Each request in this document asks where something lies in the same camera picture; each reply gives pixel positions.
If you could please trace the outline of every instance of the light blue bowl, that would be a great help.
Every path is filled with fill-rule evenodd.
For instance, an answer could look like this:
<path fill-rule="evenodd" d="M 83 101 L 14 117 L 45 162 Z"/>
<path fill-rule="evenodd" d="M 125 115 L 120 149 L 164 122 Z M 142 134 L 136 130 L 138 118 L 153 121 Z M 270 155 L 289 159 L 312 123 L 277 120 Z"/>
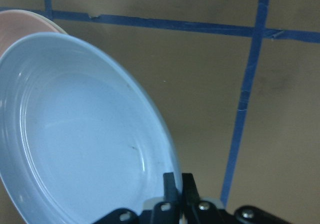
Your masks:
<path fill-rule="evenodd" d="M 181 173 L 137 82 L 96 47 L 36 33 L 0 59 L 0 174 L 27 223 L 92 223 L 162 197 Z"/>

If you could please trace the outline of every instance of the bolt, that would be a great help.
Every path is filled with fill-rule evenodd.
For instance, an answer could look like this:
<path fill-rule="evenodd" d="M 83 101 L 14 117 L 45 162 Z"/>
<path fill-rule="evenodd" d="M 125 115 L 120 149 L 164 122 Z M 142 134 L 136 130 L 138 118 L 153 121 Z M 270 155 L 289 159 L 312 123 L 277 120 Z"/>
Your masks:
<path fill-rule="evenodd" d="M 242 211 L 242 216 L 247 219 L 252 219 L 255 216 L 255 213 L 251 209 L 244 209 Z"/>
<path fill-rule="evenodd" d="M 200 202 L 199 203 L 199 209 L 202 211 L 206 211 L 210 208 L 210 203 L 208 202 Z"/>

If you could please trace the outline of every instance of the silver bolt head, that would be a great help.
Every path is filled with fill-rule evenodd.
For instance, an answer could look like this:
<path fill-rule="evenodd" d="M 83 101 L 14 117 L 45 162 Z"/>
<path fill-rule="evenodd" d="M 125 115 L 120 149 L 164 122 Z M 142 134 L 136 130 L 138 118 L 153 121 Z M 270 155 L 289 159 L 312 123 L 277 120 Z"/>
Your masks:
<path fill-rule="evenodd" d="M 206 211 L 210 208 L 210 203 L 208 202 L 200 202 L 199 203 L 199 209 L 202 211 Z"/>
<path fill-rule="evenodd" d="M 247 219 L 252 219 L 255 216 L 255 213 L 251 209 L 244 209 L 242 211 L 242 216 Z"/>

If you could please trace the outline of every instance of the pink bowl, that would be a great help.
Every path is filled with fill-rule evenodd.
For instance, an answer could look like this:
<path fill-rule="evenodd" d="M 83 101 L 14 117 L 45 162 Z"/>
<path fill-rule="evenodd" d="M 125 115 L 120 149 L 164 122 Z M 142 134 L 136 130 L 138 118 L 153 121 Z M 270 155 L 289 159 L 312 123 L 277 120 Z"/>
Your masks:
<path fill-rule="evenodd" d="M 20 9 L 0 12 L 0 57 L 18 39 L 37 32 L 66 33 L 41 15 Z"/>

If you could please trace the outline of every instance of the floor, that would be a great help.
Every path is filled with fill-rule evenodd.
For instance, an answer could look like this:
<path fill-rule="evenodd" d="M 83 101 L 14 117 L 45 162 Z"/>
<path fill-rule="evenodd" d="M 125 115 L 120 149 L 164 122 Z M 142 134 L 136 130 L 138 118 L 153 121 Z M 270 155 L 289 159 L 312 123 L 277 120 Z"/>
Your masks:
<path fill-rule="evenodd" d="M 74 21 L 53 12 L 68 34 L 108 53 L 143 86 L 168 125 L 182 171 L 193 173 L 201 196 L 221 198 L 231 213 L 250 204 L 292 223 L 319 223 L 320 0 L 269 0 L 260 33 L 257 7 L 264 5 L 258 0 L 51 1 L 53 10 L 90 17 L 177 20 L 186 27 L 221 24 L 206 30 L 155 28 Z M 0 0 L 3 9 L 38 12 L 51 4 Z M 252 42 L 259 41 L 260 53 L 252 51 Z M 240 109 L 247 64 L 254 66 L 258 57 L 248 109 Z M 241 133 L 234 130 L 243 127 L 239 142 Z M 0 223 L 24 223 L 3 185 Z"/>

